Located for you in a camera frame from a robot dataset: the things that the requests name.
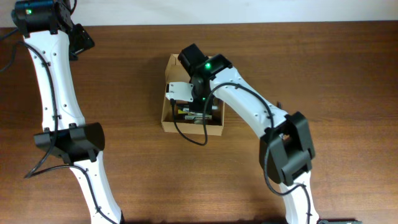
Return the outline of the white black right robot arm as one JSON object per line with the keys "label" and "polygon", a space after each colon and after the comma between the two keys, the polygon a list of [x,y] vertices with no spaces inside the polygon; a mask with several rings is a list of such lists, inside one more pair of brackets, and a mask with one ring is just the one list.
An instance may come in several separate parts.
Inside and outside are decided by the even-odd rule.
{"label": "white black right robot arm", "polygon": [[178,61],[190,77],[185,100],[197,100],[207,111],[210,100],[218,98],[255,132],[266,185],[282,197],[287,223],[318,223],[310,189],[315,148],[306,117],[300,112],[288,114],[267,101],[221,54],[208,57],[191,44],[181,50]]}

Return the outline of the black whiteboard marker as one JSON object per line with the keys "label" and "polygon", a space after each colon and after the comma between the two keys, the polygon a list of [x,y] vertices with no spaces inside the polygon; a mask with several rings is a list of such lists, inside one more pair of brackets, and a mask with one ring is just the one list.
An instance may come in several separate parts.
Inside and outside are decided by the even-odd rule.
{"label": "black whiteboard marker", "polygon": [[206,114],[205,117],[203,117],[201,114],[186,114],[184,116],[185,120],[202,120],[203,118],[212,120],[212,115]]}

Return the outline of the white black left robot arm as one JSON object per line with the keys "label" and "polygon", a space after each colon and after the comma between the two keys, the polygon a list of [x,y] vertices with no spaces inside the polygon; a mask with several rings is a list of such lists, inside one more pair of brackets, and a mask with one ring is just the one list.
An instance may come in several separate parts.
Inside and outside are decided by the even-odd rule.
{"label": "white black left robot arm", "polygon": [[104,169],[105,138],[99,123],[86,123],[77,102],[70,61],[95,43],[72,21],[70,1],[18,1],[11,17],[32,58],[42,102],[41,160],[25,175],[69,169],[80,185],[92,223],[124,223]]}

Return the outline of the brown cardboard box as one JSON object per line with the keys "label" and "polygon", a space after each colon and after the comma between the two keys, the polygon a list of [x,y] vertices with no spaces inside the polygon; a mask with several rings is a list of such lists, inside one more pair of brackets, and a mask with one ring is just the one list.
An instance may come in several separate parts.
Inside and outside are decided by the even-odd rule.
{"label": "brown cardboard box", "polygon": [[[170,82],[186,82],[190,77],[178,60],[178,54],[171,54],[165,69],[165,93],[169,91]],[[206,121],[206,130],[209,136],[220,136],[224,129],[224,106],[225,103],[219,99],[214,99],[214,106],[217,110],[212,111],[212,118]],[[184,134],[204,135],[203,125],[201,121],[186,120],[183,114],[178,114],[177,106],[175,106],[175,115],[177,117],[176,124]],[[172,107],[169,99],[164,97],[161,124],[166,133],[178,133],[174,125],[172,117]]]}

